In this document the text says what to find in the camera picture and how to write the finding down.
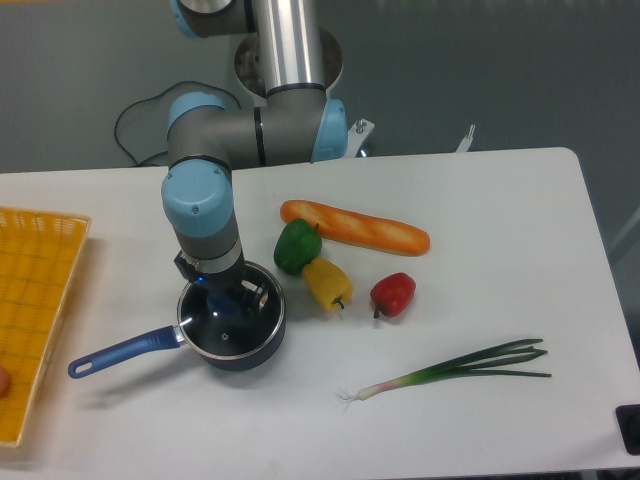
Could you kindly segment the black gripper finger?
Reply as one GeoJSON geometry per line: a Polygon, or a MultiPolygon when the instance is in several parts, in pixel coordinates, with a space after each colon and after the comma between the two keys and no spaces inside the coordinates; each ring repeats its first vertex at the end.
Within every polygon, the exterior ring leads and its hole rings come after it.
{"type": "Polygon", "coordinates": [[[269,291],[265,284],[242,280],[236,289],[236,296],[243,317],[258,317],[268,303],[269,291]]]}
{"type": "Polygon", "coordinates": [[[174,258],[174,264],[182,277],[189,283],[197,281],[197,271],[195,267],[188,261],[184,252],[180,250],[174,258]]]}

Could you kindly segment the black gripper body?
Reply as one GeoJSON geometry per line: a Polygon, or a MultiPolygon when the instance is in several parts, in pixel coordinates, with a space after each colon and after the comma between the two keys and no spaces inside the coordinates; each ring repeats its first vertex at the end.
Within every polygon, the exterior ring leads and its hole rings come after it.
{"type": "Polygon", "coordinates": [[[243,254],[234,261],[231,261],[230,256],[203,260],[195,268],[195,279],[192,283],[208,292],[222,292],[240,285],[244,279],[245,270],[246,262],[243,254]]]}

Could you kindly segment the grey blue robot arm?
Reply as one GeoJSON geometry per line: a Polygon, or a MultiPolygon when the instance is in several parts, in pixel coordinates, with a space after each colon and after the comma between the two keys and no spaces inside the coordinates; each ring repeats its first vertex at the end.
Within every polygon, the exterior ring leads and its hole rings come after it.
{"type": "Polygon", "coordinates": [[[171,7],[187,35],[254,32],[259,40],[264,105],[230,111],[217,96],[193,92],[169,112],[161,198],[180,245],[175,264],[189,283],[213,295],[239,287],[246,276],[233,171],[342,157],[346,112],[327,94],[314,2],[174,1],[171,7]]]}

